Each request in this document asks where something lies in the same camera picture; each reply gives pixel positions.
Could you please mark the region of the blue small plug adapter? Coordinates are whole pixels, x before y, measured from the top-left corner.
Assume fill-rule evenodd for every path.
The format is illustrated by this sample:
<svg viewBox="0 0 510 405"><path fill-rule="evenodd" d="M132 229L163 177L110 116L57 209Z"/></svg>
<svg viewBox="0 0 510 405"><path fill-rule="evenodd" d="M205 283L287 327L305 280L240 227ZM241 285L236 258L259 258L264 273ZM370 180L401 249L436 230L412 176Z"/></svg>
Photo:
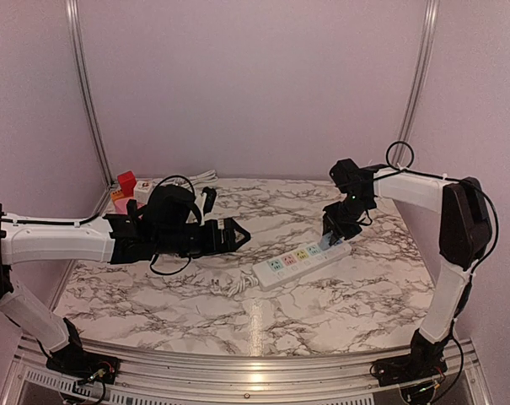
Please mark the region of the blue small plug adapter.
<svg viewBox="0 0 510 405"><path fill-rule="evenodd" d="M331 238L332 238L332 235L331 234L326 234L326 235L323 235L319 241L319 248L322 250L322 251L326 251L328 250L329 248L331 248Z"/></svg>

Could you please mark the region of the white multicolour power strip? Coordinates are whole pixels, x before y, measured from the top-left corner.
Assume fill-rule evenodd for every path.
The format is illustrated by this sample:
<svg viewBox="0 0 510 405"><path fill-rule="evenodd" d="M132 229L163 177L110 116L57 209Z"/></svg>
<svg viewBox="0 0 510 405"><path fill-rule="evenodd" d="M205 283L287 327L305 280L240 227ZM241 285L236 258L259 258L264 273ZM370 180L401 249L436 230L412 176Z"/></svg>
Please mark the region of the white multicolour power strip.
<svg viewBox="0 0 510 405"><path fill-rule="evenodd" d="M326 251L319 248L319 242L309 243L255 264L252 272L260 288L269 291L328 267L349 256L351 252L351 246L342 240L338 240Z"/></svg>

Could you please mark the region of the white cube socket adapter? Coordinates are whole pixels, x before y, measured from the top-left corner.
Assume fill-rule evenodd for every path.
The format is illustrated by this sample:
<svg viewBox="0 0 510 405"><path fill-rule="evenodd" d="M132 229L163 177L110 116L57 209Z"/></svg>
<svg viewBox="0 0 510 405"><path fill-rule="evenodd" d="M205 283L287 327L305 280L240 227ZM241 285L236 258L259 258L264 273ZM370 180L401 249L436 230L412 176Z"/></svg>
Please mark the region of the white cube socket adapter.
<svg viewBox="0 0 510 405"><path fill-rule="evenodd" d="M140 180L133 188L134 199L141 204L147 204L153 191L153 183L151 181Z"/></svg>

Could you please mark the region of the pink triangular power strip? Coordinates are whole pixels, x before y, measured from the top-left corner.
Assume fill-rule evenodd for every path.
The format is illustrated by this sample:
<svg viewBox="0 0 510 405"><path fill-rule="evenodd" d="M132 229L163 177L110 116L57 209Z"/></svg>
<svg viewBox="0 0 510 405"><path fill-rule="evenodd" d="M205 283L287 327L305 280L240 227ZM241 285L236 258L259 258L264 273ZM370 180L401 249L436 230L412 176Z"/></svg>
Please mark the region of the pink triangular power strip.
<svg viewBox="0 0 510 405"><path fill-rule="evenodd" d="M132 197L119 198L113 202L115 212L118 214L127 214L127 204L130 201L134 201L137 204L137 208L142 208L145 206L145 203L139 202Z"/></svg>

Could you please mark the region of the red cube socket adapter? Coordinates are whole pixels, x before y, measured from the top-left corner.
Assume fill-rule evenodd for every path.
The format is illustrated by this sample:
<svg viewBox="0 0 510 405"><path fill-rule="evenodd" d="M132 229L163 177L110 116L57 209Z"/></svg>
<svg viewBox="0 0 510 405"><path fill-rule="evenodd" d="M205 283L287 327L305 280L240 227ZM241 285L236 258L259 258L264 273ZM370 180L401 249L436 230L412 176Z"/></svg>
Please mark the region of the red cube socket adapter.
<svg viewBox="0 0 510 405"><path fill-rule="evenodd" d="M117 176L117 181L123 195L125 197L132 197L137 184L137 178L134 173L131 170L121 173Z"/></svg>

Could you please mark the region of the orange power strip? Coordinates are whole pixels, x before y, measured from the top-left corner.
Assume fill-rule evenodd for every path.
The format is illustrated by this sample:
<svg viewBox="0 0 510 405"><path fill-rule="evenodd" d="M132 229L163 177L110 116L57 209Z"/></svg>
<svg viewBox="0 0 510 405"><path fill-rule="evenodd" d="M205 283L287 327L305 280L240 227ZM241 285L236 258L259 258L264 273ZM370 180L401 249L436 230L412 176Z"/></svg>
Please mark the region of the orange power strip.
<svg viewBox="0 0 510 405"><path fill-rule="evenodd" d="M122 199L125 197L126 197L126 195L124 194L124 192L121 189L110 193L110 199L112 202L115 202L116 200L119 200L119 199Z"/></svg>

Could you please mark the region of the black power adapter with cable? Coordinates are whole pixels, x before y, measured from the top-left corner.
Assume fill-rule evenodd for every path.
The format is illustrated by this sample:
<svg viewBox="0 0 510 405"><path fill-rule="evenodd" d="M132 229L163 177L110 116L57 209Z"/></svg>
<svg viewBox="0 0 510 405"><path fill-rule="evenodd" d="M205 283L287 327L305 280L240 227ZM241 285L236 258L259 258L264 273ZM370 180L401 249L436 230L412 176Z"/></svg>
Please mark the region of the black power adapter with cable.
<svg viewBox="0 0 510 405"><path fill-rule="evenodd" d="M129 199L126 204L126 214L133 220L137 218L137 201L135 199Z"/></svg>

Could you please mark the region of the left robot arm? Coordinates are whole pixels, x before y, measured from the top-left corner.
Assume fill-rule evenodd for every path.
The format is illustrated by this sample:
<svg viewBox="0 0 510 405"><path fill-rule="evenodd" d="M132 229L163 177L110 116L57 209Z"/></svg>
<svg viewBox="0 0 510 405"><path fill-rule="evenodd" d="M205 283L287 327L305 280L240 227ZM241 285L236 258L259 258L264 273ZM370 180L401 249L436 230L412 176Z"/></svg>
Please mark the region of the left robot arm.
<svg viewBox="0 0 510 405"><path fill-rule="evenodd" d="M167 177L146 202L130 199L126 213L53 220L8 214L0 204L0 312L40 343L48 368L82 377L100 370L113 375L117 360L86 351L77 328L11 276L11 267L56 260L153 265L161 255L192 261L236 252L250 233L232 218L207 219L216 198L211 187L196 192L190 179L176 185Z"/></svg>

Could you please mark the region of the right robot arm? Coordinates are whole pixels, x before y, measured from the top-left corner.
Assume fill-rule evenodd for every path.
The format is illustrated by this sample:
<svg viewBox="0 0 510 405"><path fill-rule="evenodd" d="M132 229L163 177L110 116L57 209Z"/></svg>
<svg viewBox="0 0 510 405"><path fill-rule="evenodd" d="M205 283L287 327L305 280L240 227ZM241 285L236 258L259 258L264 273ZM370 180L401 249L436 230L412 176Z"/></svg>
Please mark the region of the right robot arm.
<svg viewBox="0 0 510 405"><path fill-rule="evenodd" d="M341 159L331 167L330 178L345 198L323 209L323 241L328 246L359 235L378 197L439 214L440 271L427 315L412 336L410 352L374 361L371 373L381 386L389 386L446 371L443 350L454 338L473 274L497 244L499 223L491 199L474 177L454 179L390 162L360 167L352 159Z"/></svg>

